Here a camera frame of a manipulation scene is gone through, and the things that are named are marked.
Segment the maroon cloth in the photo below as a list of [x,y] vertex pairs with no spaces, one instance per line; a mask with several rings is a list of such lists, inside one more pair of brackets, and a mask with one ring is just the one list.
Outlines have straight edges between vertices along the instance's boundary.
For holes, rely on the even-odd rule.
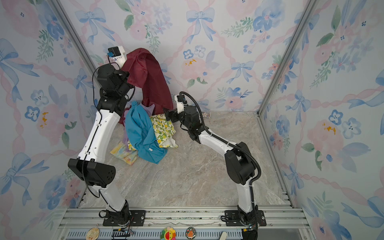
[[161,66],[148,50],[139,48],[127,54],[122,70],[129,73],[129,84],[142,89],[142,104],[145,107],[154,106],[153,114],[162,114],[164,108],[174,108]]

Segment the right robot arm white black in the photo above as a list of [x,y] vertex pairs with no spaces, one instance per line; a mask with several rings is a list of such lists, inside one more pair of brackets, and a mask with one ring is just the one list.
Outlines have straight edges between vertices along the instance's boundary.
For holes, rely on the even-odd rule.
[[173,123],[180,122],[186,127],[190,138],[199,144],[205,145],[224,157],[227,173],[237,185],[239,201],[238,212],[225,211],[221,220],[227,226],[245,226],[256,229],[265,226],[264,212],[259,210],[255,202],[253,183],[261,177],[262,171],[259,163],[251,155],[247,144],[231,143],[214,134],[206,127],[202,112],[198,106],[182,106],[181,110],[168,110],[164,108],[166,120]]

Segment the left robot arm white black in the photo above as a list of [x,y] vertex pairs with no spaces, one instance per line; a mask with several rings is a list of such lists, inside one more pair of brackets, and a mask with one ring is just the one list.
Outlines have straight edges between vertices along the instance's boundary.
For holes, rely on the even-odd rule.
[[113,130],[129,100],[127,94],[135,90],[127,82],[129,73],[116,69],[116,65],[100,66],[92,76],[101,85],[94,125],[77,158],[68,162],[70,170],[85,182],[88,192],[107,204],[99,212],[104,226],[127,226],[132,220],[129,204],[114,183],[116,168],[105,163]]

